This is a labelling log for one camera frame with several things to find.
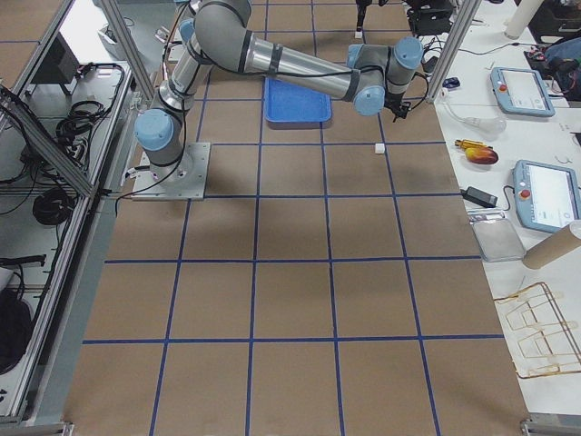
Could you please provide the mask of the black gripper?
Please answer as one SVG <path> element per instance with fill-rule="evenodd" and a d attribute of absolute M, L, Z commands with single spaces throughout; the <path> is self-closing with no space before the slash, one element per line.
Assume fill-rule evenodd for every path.
<path fill-rule="evenodd" d="M 392 123 L 396 123 L 400 116 L 407 116 L 411 102 L 402 102 L 403 94 L 386 93 L 385 107 L 393 113 Z"/>
<path fill-rule="evenodd" d="M 356 5 L 358 6 L 356 30 L 362 31 L 366 16 L 365 7 L 368 7 L 370 5 L 370 0 L 356 0 Z"/>

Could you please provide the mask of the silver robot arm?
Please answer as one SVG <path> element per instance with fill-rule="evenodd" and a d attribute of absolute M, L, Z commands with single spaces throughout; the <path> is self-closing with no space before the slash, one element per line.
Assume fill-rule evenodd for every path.
<path fill-rule="evenodd" d="M 406 36 L 389 45 L 350 45 L 345 65 L 259 38 L 248 27 L 248 1 L 201 1 L 188 24 L 191 35 L 153 105 L 140 115 L 134 134 L 158 184 L 181 182 L 192 168 L 186 157 L 185 117 L 198 86 L 212 68 L 238 75 L 278 78 L 352 102 L 358 114 L 388 108 L 406 117 L 402 99 L 423 57 L 422 43 Z"/>

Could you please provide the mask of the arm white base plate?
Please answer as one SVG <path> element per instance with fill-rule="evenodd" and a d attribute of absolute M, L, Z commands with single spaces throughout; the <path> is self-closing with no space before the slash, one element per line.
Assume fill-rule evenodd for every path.
<path fill-rule="evenodd" d="M 210 143 L 188 142 L 178 168 L 167 179 L 158 183 L 172 171 L 173 166 L 166 169 L 150 166 L 146 152 L 142 152 L 140 165 L 146 165 L 148 169 L 135 176 L 131 198 L 136 201 L 202 201 L 210 155 Z"/>

